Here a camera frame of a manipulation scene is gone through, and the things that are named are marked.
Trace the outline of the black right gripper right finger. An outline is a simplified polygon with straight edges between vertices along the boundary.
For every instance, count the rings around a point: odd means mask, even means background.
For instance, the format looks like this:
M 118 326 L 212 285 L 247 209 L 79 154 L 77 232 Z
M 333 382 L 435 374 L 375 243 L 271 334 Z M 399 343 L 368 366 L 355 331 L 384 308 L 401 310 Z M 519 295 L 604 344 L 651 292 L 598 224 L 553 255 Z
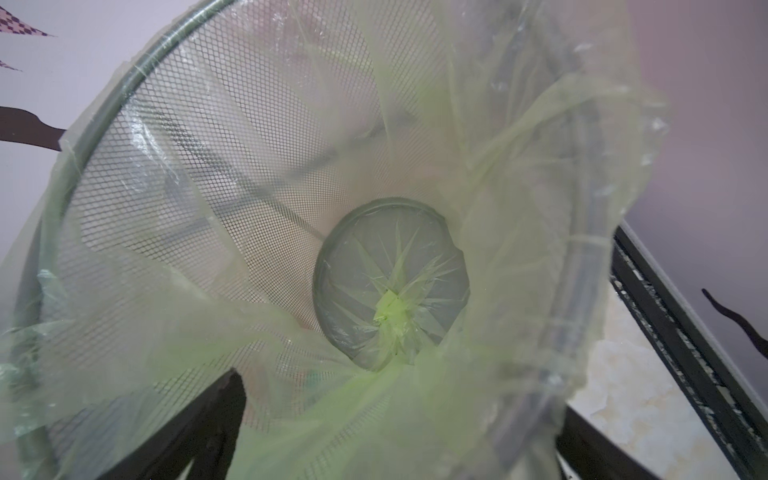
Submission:
M 570 406 L 556 449 L 580 479 L 659 480 Z

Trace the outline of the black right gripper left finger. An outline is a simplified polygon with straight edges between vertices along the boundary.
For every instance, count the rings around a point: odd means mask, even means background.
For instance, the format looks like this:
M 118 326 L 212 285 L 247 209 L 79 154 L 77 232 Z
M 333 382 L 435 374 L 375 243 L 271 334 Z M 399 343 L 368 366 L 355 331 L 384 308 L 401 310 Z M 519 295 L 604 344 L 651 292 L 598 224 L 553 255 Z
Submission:
M 103 479 L 224 479 L 246 406 L 242 377 L 231 369 Z

